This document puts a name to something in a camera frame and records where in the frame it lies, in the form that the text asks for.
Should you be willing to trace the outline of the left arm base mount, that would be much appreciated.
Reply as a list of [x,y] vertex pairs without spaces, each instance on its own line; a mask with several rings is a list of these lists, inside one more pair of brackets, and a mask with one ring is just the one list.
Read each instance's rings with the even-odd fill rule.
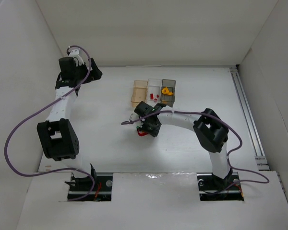
[[95,184],[93,190],[87,194],[93,182],[90,177],[75,178],[71,177],[70,181],[65,182],[69,186],[67,195],[68,200],[75,201],[92,201],[92,202],[109,202],[112,199],[112,173],[97,173],[94,178]]

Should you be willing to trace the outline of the aluminium rail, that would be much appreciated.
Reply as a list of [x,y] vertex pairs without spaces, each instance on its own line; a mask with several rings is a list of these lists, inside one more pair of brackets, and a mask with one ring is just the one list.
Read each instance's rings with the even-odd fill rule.
[[240,102],[240,106],[244,115],[244,119],[246,121],[250,141],[252,147],[254,149],[255,161],[259,171],[270,171],[270,167],[268,161],[266,159],[261,140],[247,101],[246,94],[244,92],[244,88],[240,79],[240,75],[237,67],[233,66],[229,68],[229,71],[232,76],[232,80],[236,89],[236,93],[238,96],[238,100]]

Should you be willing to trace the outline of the clear transparent bin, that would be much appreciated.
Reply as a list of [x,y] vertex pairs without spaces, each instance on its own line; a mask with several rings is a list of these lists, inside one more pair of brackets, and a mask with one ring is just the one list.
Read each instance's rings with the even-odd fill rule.
[[[146,94],[146,103],[152,107],[154,107],[157,103],[160,103],[160,97],[161,97],[161,79],[149,79],[148,85],[147,85],[147,94]],[[150,94],[159,95],[159,98],[157,98],[157,102],[154,102],[154,99],[150,99]]]

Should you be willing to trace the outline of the grey transparent bin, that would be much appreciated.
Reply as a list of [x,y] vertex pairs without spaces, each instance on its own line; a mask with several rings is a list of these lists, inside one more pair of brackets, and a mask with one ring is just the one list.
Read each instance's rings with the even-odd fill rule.
[[160,101],[169,107],[173,107],[175,102],[175,80],[163,79],[161,84],[161,97]]

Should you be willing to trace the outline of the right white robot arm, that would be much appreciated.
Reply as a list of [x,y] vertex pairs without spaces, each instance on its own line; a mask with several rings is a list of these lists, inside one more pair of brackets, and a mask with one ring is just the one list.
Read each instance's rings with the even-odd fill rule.
[[154,107],[140,102],[129,120],[134,121],[137,130],[157,137],[162,125],[171,125],[195,133],[202,148],[208,153],[212,164],[212,183],[215,190],[224,189],[232,170],[227,161],[227,140],[229,129],[213,119],[219,118],[212,109],[206,108],[200,115],[178,112],[163,103]]

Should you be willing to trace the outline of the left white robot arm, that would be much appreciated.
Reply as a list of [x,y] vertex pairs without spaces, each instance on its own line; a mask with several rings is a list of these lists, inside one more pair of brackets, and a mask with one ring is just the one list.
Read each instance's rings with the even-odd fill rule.
[[74,178],[76,182],[95,180],[92,164],[84,166],[78,156],[80,142],[70,122],[72,105],[78,97],[81,84],[101,79],[102,72],[93,58],[89,64],[79,55],[69,54],[59,59],[60,72],[56,79],[55,100],[44,122],[37,124],[37,133],[46,158],[64,161],[66,167],[88,173],[85,178]]

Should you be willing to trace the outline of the orange quarter-round lego piece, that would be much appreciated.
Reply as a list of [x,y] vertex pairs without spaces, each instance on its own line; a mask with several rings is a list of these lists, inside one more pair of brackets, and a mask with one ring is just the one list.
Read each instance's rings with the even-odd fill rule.
[[163,88],[161,91],[163,94],[168,94],[170,93],[169,89],[167,87]]

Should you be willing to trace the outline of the amber transparent bin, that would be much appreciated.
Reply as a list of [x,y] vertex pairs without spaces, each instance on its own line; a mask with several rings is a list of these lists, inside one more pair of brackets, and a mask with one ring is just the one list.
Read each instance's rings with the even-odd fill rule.
[[135,80],[133,84],[133,93],[131,98],[132,107],[135,108],[140,102],[146,101],[148,81]]

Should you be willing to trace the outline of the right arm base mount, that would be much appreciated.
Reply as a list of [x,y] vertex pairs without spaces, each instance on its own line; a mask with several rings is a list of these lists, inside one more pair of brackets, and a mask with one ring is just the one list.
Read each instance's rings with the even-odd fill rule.
[[243,192],[240,185],[234,182],[239,180],[237,173],[220,179],[212,173],[198,173],[198,189],[200,201],[243,201]]

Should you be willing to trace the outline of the red flower lego piece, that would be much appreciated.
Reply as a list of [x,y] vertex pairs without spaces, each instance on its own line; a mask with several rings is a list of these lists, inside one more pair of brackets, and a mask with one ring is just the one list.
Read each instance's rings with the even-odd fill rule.
[[143,131],[140,131],[140,130],[138,130],[137,133],[138,133],[138,135],[139,135],[140,137],[143,137],[143,136],[148,135],[147,132],[143,132]]

